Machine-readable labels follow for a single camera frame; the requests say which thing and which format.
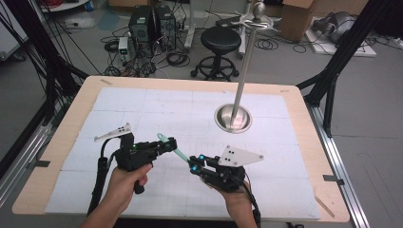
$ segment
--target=white device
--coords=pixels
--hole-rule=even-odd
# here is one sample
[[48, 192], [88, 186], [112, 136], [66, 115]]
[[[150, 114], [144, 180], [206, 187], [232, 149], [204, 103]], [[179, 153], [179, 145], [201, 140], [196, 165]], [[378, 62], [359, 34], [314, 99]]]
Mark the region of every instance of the white device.
[[130, 62], [130, 49], [128, 47], [128, 37], [119, 38], [119, 55], [124, 63]]
[[248, 163], [263, 161], [264, 157], [246, 150], [227, 145], [219, 159], [219, 165], [240, 167]]
[[112, 138], [116, 138], [118, 136], [123, 136], [125, 134], [128, 134], [131, 132], [131, 127], [130, 127], [130, 123], [127, 123], [124, 126], [119, 127], [116, 130], [110, 131], [107, 134], [100, 136], [100, 137], [95, 137], [94, 141], [95, 142], [99, 142], [99, 141], [104, 141], [107, 139], [112, 139]]

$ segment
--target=cardboard box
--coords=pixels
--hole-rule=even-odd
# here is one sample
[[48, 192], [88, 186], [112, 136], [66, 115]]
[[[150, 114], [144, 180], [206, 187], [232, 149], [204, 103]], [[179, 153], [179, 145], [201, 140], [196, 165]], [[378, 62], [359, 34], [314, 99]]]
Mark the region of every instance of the cardboard box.
[[151, 5], [152, 0], [108, 0], [109, 6], [116, 11], [133, 11], [133, 7]]
[[359, 15], [368, 0], [317, 0], [315, 16], [327, 16], [329, 12], [346, 11], [352, 15]]
[[279, 23], [280, 35], [287, 40], [300, 41], [314, 16], [317, 0], [284, 0]]

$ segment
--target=circular metal base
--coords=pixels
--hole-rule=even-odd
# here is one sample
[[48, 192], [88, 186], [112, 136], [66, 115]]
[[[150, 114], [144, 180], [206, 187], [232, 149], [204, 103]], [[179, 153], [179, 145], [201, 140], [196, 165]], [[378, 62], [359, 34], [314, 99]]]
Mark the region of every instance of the circular metal base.
[[244, 107], [239, 106], [237, 116], [231, 124], [233, 104], [224, 104], [220, 106], [215, 113], [217, 125], [224, 131], [229, 133], [242, 133], [249, 129], [252, 125], [252, 115]]

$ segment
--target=black wrist strap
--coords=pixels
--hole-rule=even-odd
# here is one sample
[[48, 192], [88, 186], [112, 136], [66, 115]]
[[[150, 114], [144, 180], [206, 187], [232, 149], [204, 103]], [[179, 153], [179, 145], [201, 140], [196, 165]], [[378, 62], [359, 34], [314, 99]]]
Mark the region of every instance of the black wrist strap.
[[101, 157], [98, 159], [98, 172], [97, 172], [97, 180], [95, 181], [95, 187], [92, 191], [92, 199], [89, 204], [87, 216], [91, 214], [91, 212], [98, 206], [101, 200], [102, 192], [104, 191], [106, 175], [109, 171], [109, 167], [107, 165], [107, 158]]

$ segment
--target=white paper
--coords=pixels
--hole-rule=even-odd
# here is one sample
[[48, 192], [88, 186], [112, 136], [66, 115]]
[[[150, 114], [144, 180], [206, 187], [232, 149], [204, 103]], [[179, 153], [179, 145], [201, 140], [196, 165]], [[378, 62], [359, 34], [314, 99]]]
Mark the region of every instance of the white paper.
[[[163, 133], [174, 137], [187, 156], [219, 156], [228, 144], [263, 155], [264, 161], [245, 165], [262, 219], [319, 219], [283, 98], [243, 94], [240, 105], [251, 112], [253, 123], [240, 134], [222, 131], [214, 121], [216, 109], [234, 100], [235, 94], [229, 92], [102, 89], [63, 165], [46, 212], [86, 213], [103, 143], [94, 142], [93, 138], [130, 123], [135, 143], [157, 141], [157, 133]], [[105, 156], [118, 148], [119, 140], [110, 141]], [[228, 218], [222, 196], [192, 175], [188, 164], [175, 153], [165, 153], [153, 164], [145, 192], [134, 196], [124, 215], [159, 219]]]

